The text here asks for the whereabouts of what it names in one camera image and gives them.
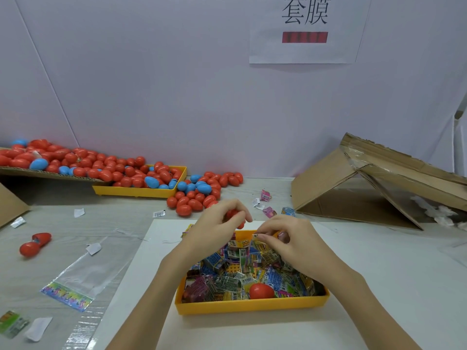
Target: white partition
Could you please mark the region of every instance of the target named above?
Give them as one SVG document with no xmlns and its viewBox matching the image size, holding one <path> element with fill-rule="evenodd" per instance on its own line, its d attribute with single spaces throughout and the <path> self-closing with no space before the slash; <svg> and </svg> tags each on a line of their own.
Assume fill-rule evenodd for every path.
<svg viewBox="0 0 467 350">
<path fill-rule="evenodd" d="M 42 138 L 77 145 L 15 0 L 0 0 L 0 147 Z"/>
<path fill-rule="evenodd" d="M 249 0 L 17 0 L 84 147 L 292 176 L 348 131 L 428 159 L 467 91 L 467 0 L 372 0 L 350 65 L 249 65 Z"/>
</svg>

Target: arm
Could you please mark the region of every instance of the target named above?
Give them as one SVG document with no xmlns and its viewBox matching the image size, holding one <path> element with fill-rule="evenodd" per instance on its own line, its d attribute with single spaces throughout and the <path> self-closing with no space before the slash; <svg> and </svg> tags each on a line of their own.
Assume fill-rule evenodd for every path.
<svg viewBox="0 0 467 350">
<path fill-rule="evenodd" d="M 271 236 L 279 230 L 283 232 L 278 239 Z M 370 350 L 421 350 L 378 302 L 365 279 L 329 248 L 308 220 L 277 215 L 258 233 L 258 240 L 296 270 L 329 287 Z"/>
<path fill-rule="evenodd" d="M 223 223 L 224 215 L 231 209 L 239 213 Z M 182 277 L 193 264 L 224 246 L 245 219 L 253 221 L 237 199 L 221 201 L 206 209 L 187 236 L 162 259 L 148 289 L 106 349 L 154 350 Z"/>
</svg>

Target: hand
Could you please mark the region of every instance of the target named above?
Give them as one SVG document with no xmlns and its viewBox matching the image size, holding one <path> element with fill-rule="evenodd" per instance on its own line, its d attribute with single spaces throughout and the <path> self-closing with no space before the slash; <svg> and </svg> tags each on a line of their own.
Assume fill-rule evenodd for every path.
<svg viewBox="0 0 467 350">
<path fill-rule="evenodd" d="M 277 231 L 278 238 L 272 237 Z M 328 285 L 346 264 L 318 235 L 310 221 L 276 215 L 259 228 L 257 239 L 278 252 L 296 270 Z"/>
<path fill-rule="evenodd" d="M 238 213 L 222 223 L 226 212 L 231 209 Z M 253 221 L 248 209 L 238 199 L 219 201 L 201 214 L 177 247 L 184 251 L 190 265 L 193 265 L 223 247 L 245 219 Z"/>
</svg>

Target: person's left hand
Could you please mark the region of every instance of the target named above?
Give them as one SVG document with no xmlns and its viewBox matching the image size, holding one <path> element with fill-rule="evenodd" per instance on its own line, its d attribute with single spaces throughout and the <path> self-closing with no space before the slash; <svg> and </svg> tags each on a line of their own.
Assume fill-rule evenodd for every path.
<svg viewBox="0 0 467 350">
<path fill-rule="evenodd" d="M 238 213 L 222 223 L 225 214 L 231 209 L 236 209 Z M 253 221 L 248 209 L 238 199 L 219 201 L 201 214 L 177 249 L 193 265 L 223 247 L 245 219 Z"/>
</svg>

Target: yellow plastic tray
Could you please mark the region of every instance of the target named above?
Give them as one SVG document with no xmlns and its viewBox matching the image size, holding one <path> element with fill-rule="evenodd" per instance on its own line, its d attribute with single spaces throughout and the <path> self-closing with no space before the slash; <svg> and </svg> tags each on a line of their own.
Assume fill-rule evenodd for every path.
<svg viewBox="0 0 467 350">
<path fill-rule="evenodd" d="M 235 231 L 236 240 L 251 240 L 255 230 Z M 270 298 L 262 300 L 236 300 L 215 302 L 182 303 L 186 276 L 180 282 L 175 296 L 175 306 L 179 315 L 201 315 L 209 313 L 267 311 L 275 309 L 312 308 L 321 307 L 329 299 L 329 290 L 324 296 L 306 296 L 290 298 Z"/>
<path fill-rule="evenodd" d="M 186 167 L 169 166 L 170 169 L 178 168 L 182 171 L 182 176 L 178 182 L 184 181 L 186 178 Z M 93 185 L 92 188 L 97 195 L 121 195 L 121 196 L 143 196 L 148 198 L 168 198 L 174 196 L 177 192 L 177 186 L 173 189 L 151 189 L 151 188 L 125 188 Z"/>
</svg>

